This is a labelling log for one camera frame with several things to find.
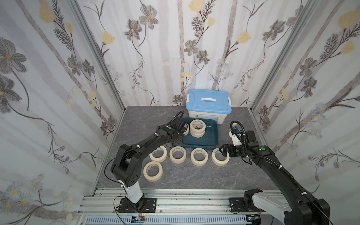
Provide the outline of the masking tape roll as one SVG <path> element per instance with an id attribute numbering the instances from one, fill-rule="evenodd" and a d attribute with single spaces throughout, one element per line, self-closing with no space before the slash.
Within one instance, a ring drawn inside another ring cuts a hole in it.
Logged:
<path id="1" fill-rule="evenodd" d="M 202 120 L 192 120 L 190 123 L 190 134 L 195 138 L 201 138 L 205 134 L 206 124 Z"/>
<path id="2" fill-rule="evenodd" d="M 191 162 L 197 167 L 204 166 L 207 163 L 208 158 L 207 151 L 202 148 L 195 148 L 191 152 Z"/>
<path id="3" fill-rule="evenodd" d="M 186 136 L 189 133 L 189 125 L 187 123 L 185 123 L 182 132 L 184 134 L 184 136 Z"/>
<path id="4" fill-rule="evenodd" d="M 163 167 L 159 162 L 149 162 L 143 169 L 143 175 L 147 181 L 157 182 L 163 176 Z"/>
<path id="5" fill-rule="evenodd" d="M 186 150 L 181 146 L 173 147 L 169 153 L 170 160 L 175 164 L 181 164 L 187 157 Z"/>
<path id="6" fill-rule="evenodd" d="M 156 150 L 153 151 L 149 156 L 152 161 L 162 163 L 167 158 L 167 149 L 161 145 L 160 147 L 156 148 Z"/>
<path id="7" fill-rule="evenodd" d="M 227 163 L 230 160 L 230 156 L 229 153 L 226 153 L 225 159 L 224 160 L 219 160 L 216 157 L 216 154 L 220 153 L 219 148 L 215 148 L 211 154 L 211 159 L 213 161 L 214 164 L 216 164 L 217 166 L 223 167 L 225 165 L 227 165 Z"/>

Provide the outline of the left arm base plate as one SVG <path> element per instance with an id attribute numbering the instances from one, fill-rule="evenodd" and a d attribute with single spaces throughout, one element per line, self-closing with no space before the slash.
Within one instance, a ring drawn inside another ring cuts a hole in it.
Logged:
<path id="1" fill-rule="evenodd" d="M 122 198 L 115 209 L 118 213 L 155 213 L 156 207 L 157 198 L 141 198 L 137 203 Z"/>

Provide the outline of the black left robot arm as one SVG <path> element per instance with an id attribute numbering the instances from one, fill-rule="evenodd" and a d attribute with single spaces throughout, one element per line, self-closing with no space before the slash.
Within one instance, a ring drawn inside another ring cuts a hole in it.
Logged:
<path id="1" fill-rule="evenodd" d="M 183 111 L 179 111 L 168 123 L 158 125 L 156 131 L 144 140 L 132 144 L 123 144 L 118 152 L 105 167 L 111 164 L 110 172 L 114 179 L 105 173 L 105 177 L 121 185 L 126 196 L 126 203 L 130 209 L 140 212 L 145 206 L 144 193 L 140 189 L 138 180 L 142 173 L 143 160 L 157 148 L 166 144 L 182 144 L 185 137 L 185 121 Z"/>

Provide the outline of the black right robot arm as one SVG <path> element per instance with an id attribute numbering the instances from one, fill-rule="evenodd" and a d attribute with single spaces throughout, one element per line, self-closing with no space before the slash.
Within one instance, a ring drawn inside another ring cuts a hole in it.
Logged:
<path id="1" fill-rule="evenodd" d="M 276 184 L 286 203 L 265 194 L 255 188 L 245 191 L 239 200 L 230 200 L 229 210 L 238 213 L 269 213 L 284 225 L 331 225 L 330 205 L 324 199 L 317 199 L 308 192 L 294 176 L 280 163 L 275 153 L 266 145 L 260 146 L 254 137 L 250 137 L 239 121 L 230 123 L 229 136 L 232 144 L 224 144 L 219 151 L 225 157 L 240 157 L 249 165 L 260 167 Z"/>

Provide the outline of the teal plastic tray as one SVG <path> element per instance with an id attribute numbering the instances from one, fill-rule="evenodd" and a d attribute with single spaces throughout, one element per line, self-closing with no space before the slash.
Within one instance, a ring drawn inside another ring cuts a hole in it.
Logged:
<path id="1" fill-rule="evenodd" d="M 193 137 L 190 133 L 184 136 L 183 144 L 174 144 L 183 148 L 195 149 L 203 148 L 205 150 L 214 150 L 219 146 L 219 131 L 216 121 L 211 119 L 200 119 L 205 125 L 205 133 L 200 138 Z"/>

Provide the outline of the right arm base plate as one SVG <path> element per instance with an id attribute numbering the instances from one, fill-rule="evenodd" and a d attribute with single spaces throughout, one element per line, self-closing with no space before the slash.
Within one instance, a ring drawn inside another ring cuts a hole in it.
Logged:
<path id="1" fill-rule="evenodd" d="M 229 198 L 230 211 L 233 213 L 250 212 L 260 213 L 260 209 L 255 207 L 252 200 L 243 197 Z"/>

